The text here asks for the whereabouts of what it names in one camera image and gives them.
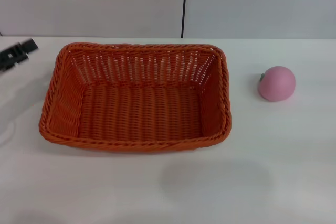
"black object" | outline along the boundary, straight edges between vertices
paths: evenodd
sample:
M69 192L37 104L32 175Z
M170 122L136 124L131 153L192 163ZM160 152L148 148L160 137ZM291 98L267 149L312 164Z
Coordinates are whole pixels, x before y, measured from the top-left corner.
M183 39L183 34L184 34L185 1L186 1L186 0L183 0L182 25L181 25L181 39Z
M0 71L12 68L15 63L20 63L28 59L27 54L38 49L33 39L23 43L15 44L0 52Z

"white wall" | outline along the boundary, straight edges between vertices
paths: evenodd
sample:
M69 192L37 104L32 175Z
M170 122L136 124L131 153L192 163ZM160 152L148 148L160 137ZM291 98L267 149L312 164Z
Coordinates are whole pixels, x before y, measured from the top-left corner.
M184 37L336 39L336 0L187 0Z
M4 35L173 37L183 0L0 0Z

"woven basket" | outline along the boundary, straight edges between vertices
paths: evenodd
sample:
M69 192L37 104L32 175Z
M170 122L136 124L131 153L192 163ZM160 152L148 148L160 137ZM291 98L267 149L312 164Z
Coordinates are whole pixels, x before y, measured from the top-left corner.
M56 144L111 151L181 151L231 129L224 53L211 45L65 46L39 122Z

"pink object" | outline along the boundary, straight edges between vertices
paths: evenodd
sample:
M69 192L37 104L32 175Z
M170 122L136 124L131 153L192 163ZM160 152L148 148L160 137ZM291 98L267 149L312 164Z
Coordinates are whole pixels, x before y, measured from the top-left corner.
M296 81L292 71L285 67L272 67L260 78L259 93L271 102L289 98L295 89Z

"white surface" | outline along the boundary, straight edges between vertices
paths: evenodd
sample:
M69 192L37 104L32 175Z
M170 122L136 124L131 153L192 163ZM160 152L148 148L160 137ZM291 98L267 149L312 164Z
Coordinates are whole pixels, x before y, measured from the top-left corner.
M34 38L40 49L0 77L0 223L335 224L334 40ZM23 38L0 38L5 48ZM67 43L209 43L227 56L233 128L191 152L118 154L51 144L38 132L58 51ZM256 93L289 67L285 102Z
M336 38L334 0L187 0L185 38Z
M180 38L183 0L0 0L10 36Z

